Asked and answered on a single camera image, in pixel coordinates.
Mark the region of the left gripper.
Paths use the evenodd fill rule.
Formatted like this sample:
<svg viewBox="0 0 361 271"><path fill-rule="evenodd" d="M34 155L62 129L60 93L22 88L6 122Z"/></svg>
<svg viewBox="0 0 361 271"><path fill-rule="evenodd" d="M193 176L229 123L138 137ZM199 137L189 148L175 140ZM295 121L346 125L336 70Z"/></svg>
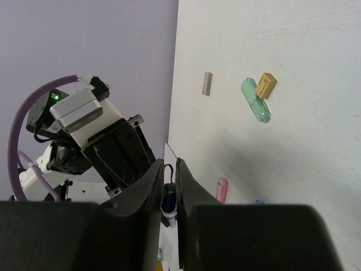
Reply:
<svg viewBox="0 0 361 271"><path fill-rule="evenodd" d="M1 203L2 270L156 269L164 162L141 123L121 118L81 147L107 193L123 191L107 202Z"/></svg>

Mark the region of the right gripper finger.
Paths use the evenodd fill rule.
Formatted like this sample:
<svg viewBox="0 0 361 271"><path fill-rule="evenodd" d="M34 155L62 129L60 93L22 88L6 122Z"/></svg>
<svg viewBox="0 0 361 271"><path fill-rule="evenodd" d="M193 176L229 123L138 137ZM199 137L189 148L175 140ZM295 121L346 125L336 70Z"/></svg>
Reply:
<svg viewBox="0 0 361 271"><path fill-rule="evenodd" d="M321 215L301 204L222 204L183 159L175 170L183 270L341 270Z"/></svg>

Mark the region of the blue pen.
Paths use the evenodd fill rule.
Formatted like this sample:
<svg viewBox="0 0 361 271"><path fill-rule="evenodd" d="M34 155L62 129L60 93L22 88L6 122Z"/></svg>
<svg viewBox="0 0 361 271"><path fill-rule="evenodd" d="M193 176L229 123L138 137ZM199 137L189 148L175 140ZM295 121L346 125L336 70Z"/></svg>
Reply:
<svg viewBox="0 0 361 271"><path fill-rule="evenodd" d="M160 205L161 212L163 216L169 223L171 228L176 226L176 216L177 216L177 196L175 192L168 191Z"/></svg>

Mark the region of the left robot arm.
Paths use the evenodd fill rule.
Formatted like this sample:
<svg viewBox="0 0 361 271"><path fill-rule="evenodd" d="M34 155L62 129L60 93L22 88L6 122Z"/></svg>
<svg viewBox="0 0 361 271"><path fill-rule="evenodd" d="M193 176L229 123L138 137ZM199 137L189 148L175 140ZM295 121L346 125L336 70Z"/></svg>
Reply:
<svg viewBox="0 0 361 271"><path fill-rule="evenodd" d="M26 128L44 153L32 160L15 149L15 178L29 201L104 203L136 183L155 157L140 128L124 118L105 87L74 94L48 91L25 110Z"/></svg>

